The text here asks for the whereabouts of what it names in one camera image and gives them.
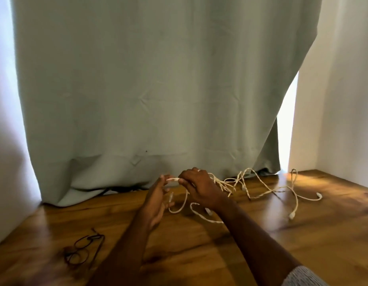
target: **wooden surface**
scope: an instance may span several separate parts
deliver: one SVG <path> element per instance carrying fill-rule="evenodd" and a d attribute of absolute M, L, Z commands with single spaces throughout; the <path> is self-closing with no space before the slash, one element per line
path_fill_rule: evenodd
<path fill-rule="evenodd" d="M 273 187 L 283 185 L 286 177 L 265 177 L 264 181 Z M 247 185 L 251 195 L 264 191 L 256 178 Z M 311 198 L 320 192 L 324 199 L 301 200 L 293 221 L 287 218 L 295 204 L 290 192 L 249 201 L 239 191 L 233 199 L 330 285 L 368 285 L 368 188 L 316 170 L 300 173 L 295 188 Z M 174 191 L 180 206 L 184 191 Z M 61 256 L 63 247 L 90 235 L 94 227 L 106 236 L 97 267 L 145 194 L 97 197 L 62 209 L 40 207 L 0 244 L 0 285 L 84 285 L 93 270 L 87 269 L 88 263 L 69 269 Z M 167 212 L 152 232 L 141 275 L 143 285 L 255 285 L 225 226 L 201 220 L 189 206 L 176 215 Z"/>

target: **sleeve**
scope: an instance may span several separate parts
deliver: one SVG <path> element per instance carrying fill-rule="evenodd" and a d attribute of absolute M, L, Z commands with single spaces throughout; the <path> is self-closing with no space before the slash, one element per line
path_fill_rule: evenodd
<path fill-rule="evenodd" d="M 328 286 L 328 284 L 309 268 L 298 266 L 287 275 L 282 286 Z"/>

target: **gray-green curtain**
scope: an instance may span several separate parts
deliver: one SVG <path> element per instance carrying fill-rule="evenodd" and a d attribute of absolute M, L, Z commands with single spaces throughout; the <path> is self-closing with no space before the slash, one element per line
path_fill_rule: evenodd
<path fill-rule="evenodd" d="M 219 178 L 279 170 L 275 120 L 320 4 L 12 0 L 43 201 L 68 206 L 193 166 Z"/>

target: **person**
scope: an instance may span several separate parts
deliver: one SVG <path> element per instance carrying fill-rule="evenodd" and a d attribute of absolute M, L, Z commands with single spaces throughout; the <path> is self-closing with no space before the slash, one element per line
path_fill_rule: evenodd
<path fill-rule="evenodd" d="M 173 205 L 163 203 L 163 187 L 171 177 L 162 175 L 152 185 L 144 204 L 87 286 L 136 284 L 149 233 L 160 222 L 164 210 Z M 249 218 L 213 183 L 205 170 L 196 167 L 185 170 L 179 175 L 178 182 L 189 191 L 195 202 L 219 215 L 241 250 L 258 286 L 327 285 Z"/>

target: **person's right hand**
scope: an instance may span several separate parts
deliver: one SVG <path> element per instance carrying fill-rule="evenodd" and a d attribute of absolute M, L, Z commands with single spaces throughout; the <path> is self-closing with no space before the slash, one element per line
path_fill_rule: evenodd
<path fill-rule="evenodd" d="M 196 167 L 185 170 L 179 175 L 178 182 L 188 190 L 195 202 L 215 212 L 228 200 L 205 170 L 199 171 Z"/>

